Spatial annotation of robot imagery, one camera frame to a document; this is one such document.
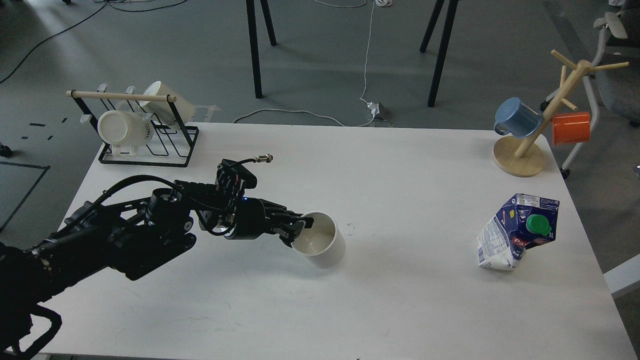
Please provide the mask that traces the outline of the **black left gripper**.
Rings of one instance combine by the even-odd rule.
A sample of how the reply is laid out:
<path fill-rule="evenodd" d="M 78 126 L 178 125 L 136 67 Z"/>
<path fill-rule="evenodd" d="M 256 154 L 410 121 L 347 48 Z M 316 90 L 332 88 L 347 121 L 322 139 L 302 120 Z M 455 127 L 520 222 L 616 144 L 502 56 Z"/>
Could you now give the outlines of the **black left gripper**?
<path fill-rule="evenodd" d="M 223 159 L 217 166 L 215 184 L 198 185 L 198 211 L 202 230 L 228 240 L 254 240 L 262 234 L 278 235 L 288 248 L 304 229 L 311 229 L 311 216 L 295 213 L 284 205 L 245 196 L 258 186 L 258 178 L 244 165 L 250 159 Z"/>

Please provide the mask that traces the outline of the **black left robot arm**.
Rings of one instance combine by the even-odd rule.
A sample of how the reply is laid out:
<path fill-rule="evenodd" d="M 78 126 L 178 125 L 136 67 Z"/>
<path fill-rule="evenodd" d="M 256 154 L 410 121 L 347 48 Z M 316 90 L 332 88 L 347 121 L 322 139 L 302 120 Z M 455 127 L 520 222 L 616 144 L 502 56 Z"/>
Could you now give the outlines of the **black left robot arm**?
<path fill-rule="evenodd" d="M 278 235 L 292 246 L 314 219 L 284 205 L 245 196 L 258 180 L 247 162 L 269 163 L 269 154 L 224 159 L 215 183 L 133 175 L 85 202 L 64 227 L 29 249 L 1 246 L 1 358 L 30 360 L 58 333 L 61 316 L 42 303 L 78 282 L 112 268 L 131 281 L 189 251 L 191 229 L 229 240 Z"/>

